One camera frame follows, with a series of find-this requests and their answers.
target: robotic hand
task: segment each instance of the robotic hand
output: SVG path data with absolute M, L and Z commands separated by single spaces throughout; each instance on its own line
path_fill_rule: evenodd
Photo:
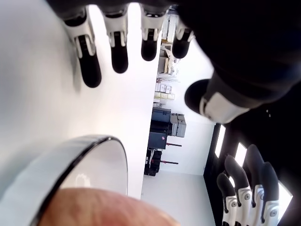
M 47 0 L 67 30 L 75 46 L 80 62 L 82 77 L 91 88 L 101 82 L 95 36 L 87 5 L 96 4 L 101 10 L 111 46 L 112 67 L 117 73 L 124 73 L 128 67 L 127 59 L 127 8 L 131 0 Z M 157 41 L 165 19 L 166 11 L 173 4 L 169 0 L 141 0 L 141 55 L 146 61 L 155 58 Z M 193 32 L 181 20 L 177 24 L 173 44 L 175 57 L 183 58 L 188 51 Z
M 227 156 L 225 169 L 233 178 L 233 188 L 226 174 L 221 173 L 217 185 L 223 197 L 222 226 L 276 226 L 279 215 L 279 187 L 276 173 L 269 162 L 263 162 L 255 145 L 246 154 L 252 174 L 252 189 L 246 173 L 232 156 Z
M 112 67 L 127 70 L 127 8 L 131 0 L 47 0 L 73 42 L 85 84 L 101 82 L 95 37 L 87 5 L 101 10 L 111 45 Z M 219 123 L 283 97 L 301 80 L 301 14 L 298 1 L 138 0 L 144 60 L 156 56 L 156 43 L 168 8 L 180 15 L 173 55 L 183 58 L 193 36 L 214 67 L 210 80 L 193 83 L 185 103 Z

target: transparent bowl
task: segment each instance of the transparent bowl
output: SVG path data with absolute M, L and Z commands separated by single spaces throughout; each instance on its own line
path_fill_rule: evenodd
M 37 225 L 56 191 L 75 187 L 127 195 L 127 157 L 118 139 L 78 137 L 32 161 L 0 200 L 0 225 Z

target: white floor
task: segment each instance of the white floor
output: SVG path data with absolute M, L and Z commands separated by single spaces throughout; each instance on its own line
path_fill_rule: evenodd
M 181 226 L 214 226 L 203 176 L 160 171 L 144 176 L 141 199 L 168 213 Z

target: skin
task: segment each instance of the skin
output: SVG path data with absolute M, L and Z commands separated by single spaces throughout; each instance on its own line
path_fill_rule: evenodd
M 167 214 L 117 193 L 90 189 L 59 190 L 39 226 L 180 226 Z

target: light panel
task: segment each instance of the light panel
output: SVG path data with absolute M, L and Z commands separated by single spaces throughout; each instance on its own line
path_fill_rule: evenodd
M 216 142 L 216 147 L 215 147 L 215 155 L 218 158 L 220 157 L 222 142 L 224 141 L 225 132 L 226 132 L 226 128 L 223 125 L 221 125 L 220 132 L 218 134 L 218 138 Z
M 290 204 L 293 195 L 287 190 L 286 187 L 279 181 L 279 216 L 278 223 L 283 217 L 288 205 Z
M 246 148 L 241 143 L 238 144 L 235 161 L 242 167 L 246 157 Z
M 229 181 L 231 182 L 232 186 L 235 187 L 235 183 L 232 177 L 229 177 Z

